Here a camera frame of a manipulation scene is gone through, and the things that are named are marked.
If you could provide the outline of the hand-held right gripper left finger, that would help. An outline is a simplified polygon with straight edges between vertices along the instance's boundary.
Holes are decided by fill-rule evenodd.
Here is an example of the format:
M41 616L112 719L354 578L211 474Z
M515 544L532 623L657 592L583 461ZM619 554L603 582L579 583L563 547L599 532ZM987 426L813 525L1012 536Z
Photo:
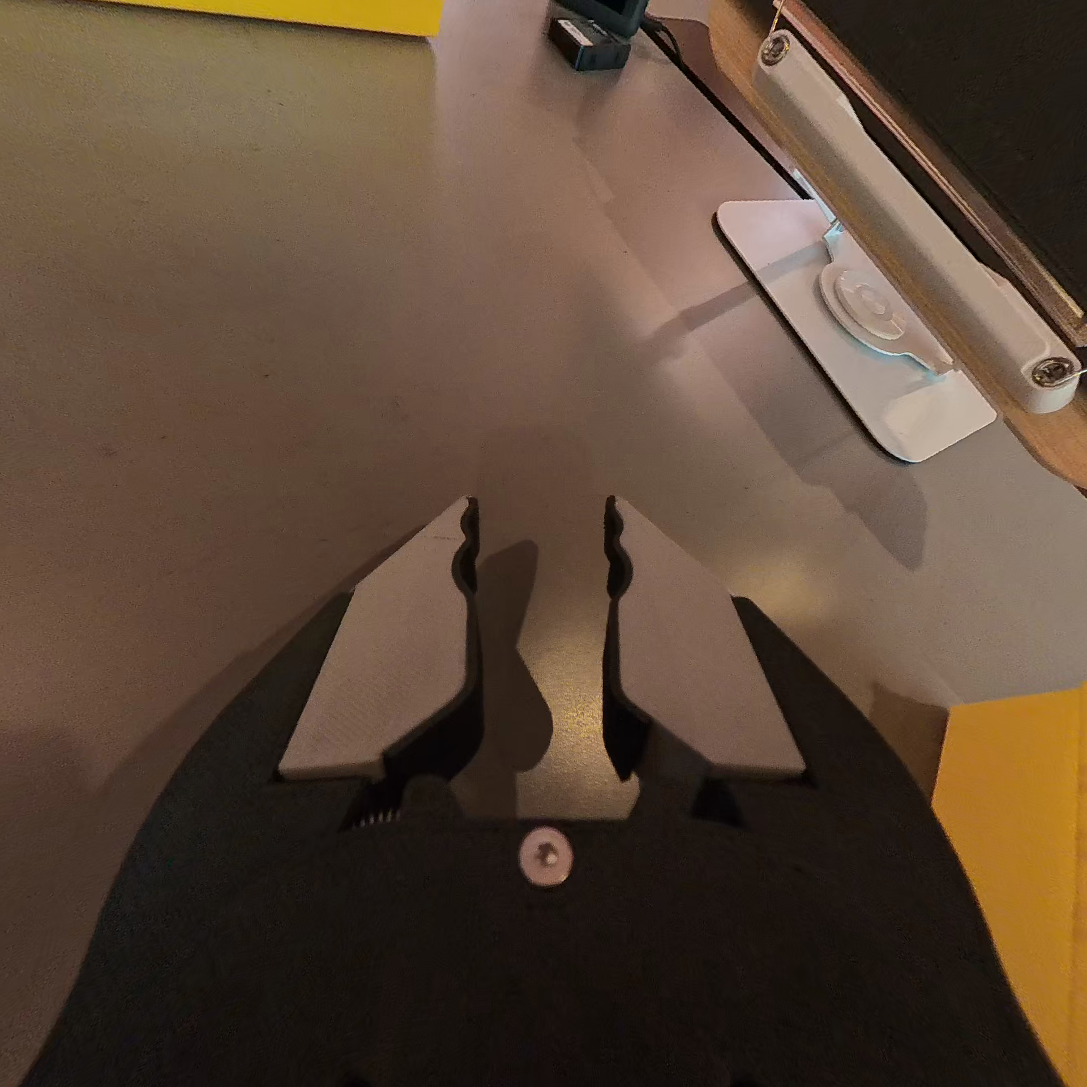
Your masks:
M409 776L478 674L478 503L461 497L350 594L279 762L284 780Z

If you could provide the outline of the small black labelled box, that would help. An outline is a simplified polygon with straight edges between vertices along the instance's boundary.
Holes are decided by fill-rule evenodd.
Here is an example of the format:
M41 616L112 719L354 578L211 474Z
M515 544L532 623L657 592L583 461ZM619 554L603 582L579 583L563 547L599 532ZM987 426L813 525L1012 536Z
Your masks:
M577 15L550 18L548 40L576 72L619 71L632 51L627 39Z

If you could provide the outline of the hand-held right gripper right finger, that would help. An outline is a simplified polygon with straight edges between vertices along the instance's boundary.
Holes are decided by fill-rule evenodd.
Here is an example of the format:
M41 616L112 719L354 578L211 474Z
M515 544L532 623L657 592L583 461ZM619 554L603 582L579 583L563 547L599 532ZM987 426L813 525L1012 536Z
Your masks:
M605 500L605 750L632 774L805 772L723 583L627 500Z

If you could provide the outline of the black sheet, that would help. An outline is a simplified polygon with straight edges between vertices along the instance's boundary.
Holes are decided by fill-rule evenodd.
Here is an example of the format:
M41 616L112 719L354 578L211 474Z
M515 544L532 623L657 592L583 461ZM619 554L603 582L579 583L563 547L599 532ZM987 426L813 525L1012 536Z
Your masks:
M808 9L1032 252L1086 301L1086 3L816 1Z

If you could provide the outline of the wooden book stand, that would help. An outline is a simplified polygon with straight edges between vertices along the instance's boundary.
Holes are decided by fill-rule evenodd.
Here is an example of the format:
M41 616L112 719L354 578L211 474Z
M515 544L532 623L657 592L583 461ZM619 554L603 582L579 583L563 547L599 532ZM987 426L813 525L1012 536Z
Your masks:
M886 157L798 29L710 3L714 61L794 168L802 201L715 218L835 389L892 457L919 463L998 417L1085 491L1085 368Z

